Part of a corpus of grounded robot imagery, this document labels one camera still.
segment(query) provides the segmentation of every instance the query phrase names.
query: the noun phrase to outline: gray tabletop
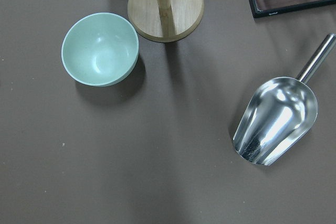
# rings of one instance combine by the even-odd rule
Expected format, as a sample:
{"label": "gray tabletop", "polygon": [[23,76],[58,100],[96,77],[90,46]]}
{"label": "gray tabletop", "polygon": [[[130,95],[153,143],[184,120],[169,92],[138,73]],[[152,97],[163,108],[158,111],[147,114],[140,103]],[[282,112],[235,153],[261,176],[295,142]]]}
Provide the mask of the gray tabletop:
{"label": "gray tabletop", "polygon": [[0,223],[334,223],[336,50],[309,82],[315,125],[272,166],[232,136],[258,86],[336,32],[336,5],[254,20],[248,0],[205,0],[188,37],[139,36],[124,81],[77,83],[66,32],[127,1],[0,0]]}

